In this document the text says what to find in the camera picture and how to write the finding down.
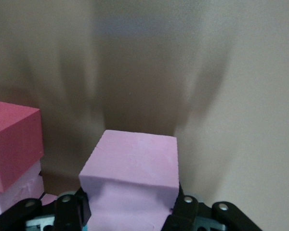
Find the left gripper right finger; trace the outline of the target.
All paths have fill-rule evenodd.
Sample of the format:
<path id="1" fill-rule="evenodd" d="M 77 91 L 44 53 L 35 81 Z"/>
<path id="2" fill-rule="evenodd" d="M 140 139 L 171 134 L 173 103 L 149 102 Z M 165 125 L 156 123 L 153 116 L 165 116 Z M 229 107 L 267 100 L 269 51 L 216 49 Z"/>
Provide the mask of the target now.
<path id="1" fill-rule="evenodd" d="M 174 190 L 176 196 L 164 231 L 260 231 L 236 205 L 227 201 L 215 202 L 212 207 L 185 194 L 181 185 Z"/>

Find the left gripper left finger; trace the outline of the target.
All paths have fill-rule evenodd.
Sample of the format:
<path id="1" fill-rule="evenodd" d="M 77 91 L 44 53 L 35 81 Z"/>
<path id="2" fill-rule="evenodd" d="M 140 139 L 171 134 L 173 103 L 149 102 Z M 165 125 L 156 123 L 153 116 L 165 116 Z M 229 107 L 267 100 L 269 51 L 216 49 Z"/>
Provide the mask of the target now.
<path id="1" fill-rule="evenodd" d="M 42 205 L 36 198 L 19 201 L 0 215 L 0 231 L 83 231 L 91 217 L 82 188 Z"/>

